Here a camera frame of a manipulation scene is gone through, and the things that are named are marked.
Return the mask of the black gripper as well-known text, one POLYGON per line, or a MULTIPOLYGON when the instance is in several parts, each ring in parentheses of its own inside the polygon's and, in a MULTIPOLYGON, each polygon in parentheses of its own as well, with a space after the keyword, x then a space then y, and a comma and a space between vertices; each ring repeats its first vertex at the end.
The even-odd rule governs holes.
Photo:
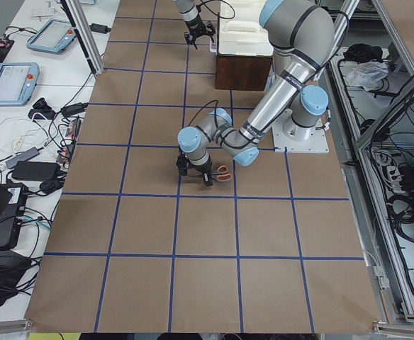
POLYGON ((196 38, 204 35, 210 38, 212 44, 215 43, 216 30, 211 21, 205 24, 201 19, 193 19, 187 22, 187 27, 189 32, 184 33, 184 38, 188 46, 193 46, 196 49, 196 38))
POLYGON ((186 176, 189 169, 195 169, 199 173, 203 173, 203 182, 206 186, 213 185, 213 179, 210 172, 212 171, 212 161, 211 157, 208 157, 208 160, 202 165, 193 165, 186 155, 183 153, 179 153, 177 157, 177 168, 180 176, 186 176))

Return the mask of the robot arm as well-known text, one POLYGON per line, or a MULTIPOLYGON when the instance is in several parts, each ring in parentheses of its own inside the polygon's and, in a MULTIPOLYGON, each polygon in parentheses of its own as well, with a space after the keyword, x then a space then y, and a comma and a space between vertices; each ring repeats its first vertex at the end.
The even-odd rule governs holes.
POLYGON ((205 23, 202 20, 200 5, 196 5, 193 0, 173 0, 173 3, 187 27, 187 31, 184 33, 187 45, 197 48, 196 40, 203 36, 208 36, 211 42, 214 42, 216 30, 210 21, 205 23))
POLYGON ((328 106, 328 95, 308 80, 330 59, 335 27, 330 14, 310 1, 266 1, 259 25, 274 48, 276 76, 273 83, 239 130, 222 108, 211 111, 198 125, 188 125, 177 135, 179 174, 189 169, 213 183, 207 146, 215 142, 241 166, 259 155, 257 145, 281 114, 290 108, 296 127, 313 129, 328 106))

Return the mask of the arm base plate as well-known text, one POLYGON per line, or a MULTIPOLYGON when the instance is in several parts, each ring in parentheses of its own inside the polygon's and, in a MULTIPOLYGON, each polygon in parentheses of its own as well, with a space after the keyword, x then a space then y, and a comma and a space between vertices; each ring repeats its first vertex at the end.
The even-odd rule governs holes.
POLYGON ((314 127, 299 127, 292 120, 292 110, 286 109, 272 125, 275 152, 327 154, 329 152, 323 122, 314 127))

